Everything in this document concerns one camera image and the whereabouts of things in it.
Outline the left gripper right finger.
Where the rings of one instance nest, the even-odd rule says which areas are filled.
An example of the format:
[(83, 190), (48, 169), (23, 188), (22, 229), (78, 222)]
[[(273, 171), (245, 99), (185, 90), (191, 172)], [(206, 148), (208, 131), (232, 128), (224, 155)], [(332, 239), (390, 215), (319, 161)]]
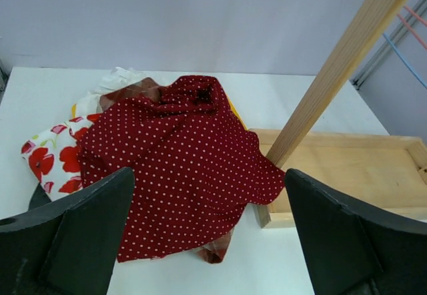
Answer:
[(426, 293), (426, 223), (297, 169), (284, 184), (315, 294)]

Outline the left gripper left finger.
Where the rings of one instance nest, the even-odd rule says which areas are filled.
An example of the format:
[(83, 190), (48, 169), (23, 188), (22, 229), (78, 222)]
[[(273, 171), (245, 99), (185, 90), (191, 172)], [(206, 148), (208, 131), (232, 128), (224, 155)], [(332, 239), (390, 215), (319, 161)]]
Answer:
[(106, 294), (133, 197), (122, 168), (1, 220), (2, 294)]

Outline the white red floral skirt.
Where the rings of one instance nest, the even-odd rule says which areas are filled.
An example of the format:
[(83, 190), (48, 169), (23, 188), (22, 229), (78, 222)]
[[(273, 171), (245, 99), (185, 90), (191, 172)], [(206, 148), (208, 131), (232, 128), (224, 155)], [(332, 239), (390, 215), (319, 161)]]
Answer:
[(21, 157), (51, 201), (82, 189), (77, 141), (99, 118), (98, 113), (59, 123), (27, 140)]

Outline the dark red polka dot skirt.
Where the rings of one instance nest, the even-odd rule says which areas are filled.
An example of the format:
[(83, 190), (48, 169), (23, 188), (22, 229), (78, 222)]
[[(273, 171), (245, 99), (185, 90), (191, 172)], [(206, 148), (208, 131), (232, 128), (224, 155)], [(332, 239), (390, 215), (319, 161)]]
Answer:
[(119, 262), (204, 246), (230, 232), (248, 204), (270, 204), (284, 188), (283, 171), (263, 156), (211, 76), (181, 76), (157, 102), (118, 101), (77, 147), (83, 186), (133, 170)]

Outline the blue wire hanger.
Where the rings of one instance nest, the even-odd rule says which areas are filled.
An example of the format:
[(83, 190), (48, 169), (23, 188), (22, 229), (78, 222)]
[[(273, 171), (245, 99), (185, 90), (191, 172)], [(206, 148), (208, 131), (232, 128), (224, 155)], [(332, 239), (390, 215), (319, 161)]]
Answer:
[(407, 59), (402, 55), (400, 50), (397, 48), (395, 43), (390, 39), (390, 37), (383, 33), (382, 37), (386, 40), (386, 43), (392, 48), (393, 52), (398, 56), (400, 61), (404, 64), (406, 69), (416, 78), (418, 83), (424, 88), (427, 89), (426, 82), (422, 79), (422, 77), (416, 72), (416, 70), (411, 66), (411, 64), (407, 61)]

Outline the dark grey dotted skirt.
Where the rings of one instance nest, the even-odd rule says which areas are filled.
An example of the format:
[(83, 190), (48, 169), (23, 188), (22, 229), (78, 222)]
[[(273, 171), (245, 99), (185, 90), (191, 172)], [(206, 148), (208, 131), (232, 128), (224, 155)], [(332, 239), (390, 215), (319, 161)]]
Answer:
[(29, 201), (29, 207), (28, 210), (33, 210), (35, 208), (44, 206), (45, 204), (48, 204), (51, 202), (51, 199), (41, 186), (41, 184), (38, 184), (35, 188), (35, 191), (33, 192), (33, 195)]

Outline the red plaid skirt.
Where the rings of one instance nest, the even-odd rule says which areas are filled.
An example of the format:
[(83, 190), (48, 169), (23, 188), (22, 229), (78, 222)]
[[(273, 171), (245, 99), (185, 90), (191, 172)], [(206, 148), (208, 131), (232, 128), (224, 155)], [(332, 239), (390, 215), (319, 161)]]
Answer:
[[(99, 108), (97, 108), (97, 111), (104, 112), (114, 103), (122, 99), (137, 97), (139, 95), (149, 98), (154, 102), (158, 102), (161, 97), (161, 91), (162, 86), (157, 84), (152, 78), (145, 77), (136, 83), (127, 85), (110, 93), (100, 95)], [(221, 238), (218, 238), (213, 242), (209, 242), (198, 248), (194, 248), (192, 251), (204, 262), (209, 264), (222, 263), (230, 246), (233, 232), (234, 229), (231, 229)]]

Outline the white pleated skirt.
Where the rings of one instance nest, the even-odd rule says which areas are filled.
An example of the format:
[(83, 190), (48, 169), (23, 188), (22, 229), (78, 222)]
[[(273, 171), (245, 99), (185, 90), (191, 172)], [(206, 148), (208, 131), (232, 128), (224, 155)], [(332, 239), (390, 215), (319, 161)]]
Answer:
[(93, 113), (102, 113), (103, 109), (99, 103), (102, 95), (107, 95), (125, 86), (137, 83), (145, 77), (147, 77), (145, 73), (133, 69), (127, 70), (122, 67), (115, 67), (71, 107), (71, 116), (80, 117)]

